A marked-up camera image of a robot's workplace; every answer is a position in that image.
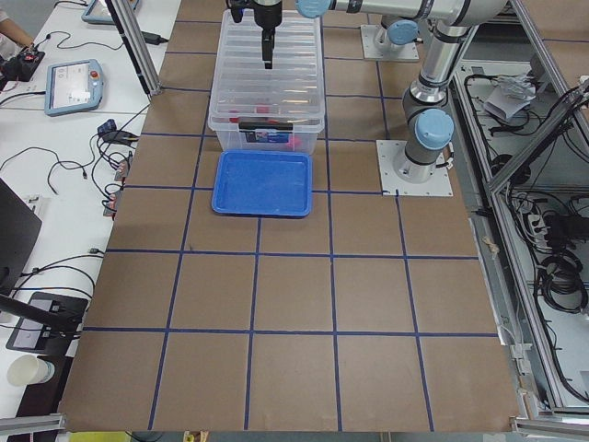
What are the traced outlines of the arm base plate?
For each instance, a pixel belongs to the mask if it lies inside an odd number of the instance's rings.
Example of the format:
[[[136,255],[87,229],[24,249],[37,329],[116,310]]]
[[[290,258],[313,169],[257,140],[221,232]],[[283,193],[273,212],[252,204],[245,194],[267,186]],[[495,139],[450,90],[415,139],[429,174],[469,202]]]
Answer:
[[[377,140],[382,193],[391,196],[452,197],[451,157],[440,153],[435,163],[421,166],[409,160],[404,140]]]
[[[360,32],[366,60],[399,63],[419,61],[418,49],[414,42],[405,45],[394,44],[389,40],[387,31],[380,25],[362,25]]]

